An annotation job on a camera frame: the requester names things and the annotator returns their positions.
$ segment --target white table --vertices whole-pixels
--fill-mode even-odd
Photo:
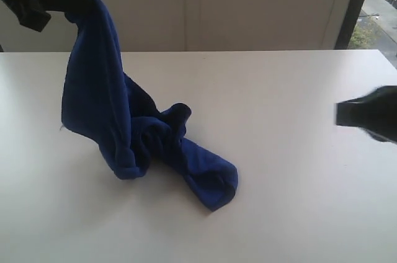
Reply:
[[[239,169],[209,214],[162,164],[120,181],[60,130],[66,53],[0,55],[0,262],[397,260],[397,146],[334,125],[334,103],[397,84],[378,51],[126,53],[187,137]]]

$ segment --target towel fold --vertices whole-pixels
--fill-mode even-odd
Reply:
[[[185,139],[191,110],[175,104],[160,112],[153,99],[124,72],[117,32],[101,0],[86,16],[66,14],[77,24],[62,98],[62,123],[94,140],[114,174],[134,179],[153,158],[179,173],[210,210],[234,197],[236,168]]]

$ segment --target blue towel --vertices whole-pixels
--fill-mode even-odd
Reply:
[[[179,173],[211,211],[226,205],[238,186],[236,168],[185,139],[191,110],[184,104],[159,112],[153,99],[123,72],[112,18],[101,0],[77,24],[62,98],[62,123],[94,140],[119,179],[146,174],[153,158]]]

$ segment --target sidewalk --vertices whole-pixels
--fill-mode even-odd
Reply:
[[[362,10],[368,15],[379,14],[376,23],[397,43],[397,9],[385,0],[365,0]]]

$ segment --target white wall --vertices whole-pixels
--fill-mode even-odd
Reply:
[[[332,49],[349,0],[104,0],[124,51]],[[69,51],[75,29],[60,14],[43,33],[0,4],[6,51]]]

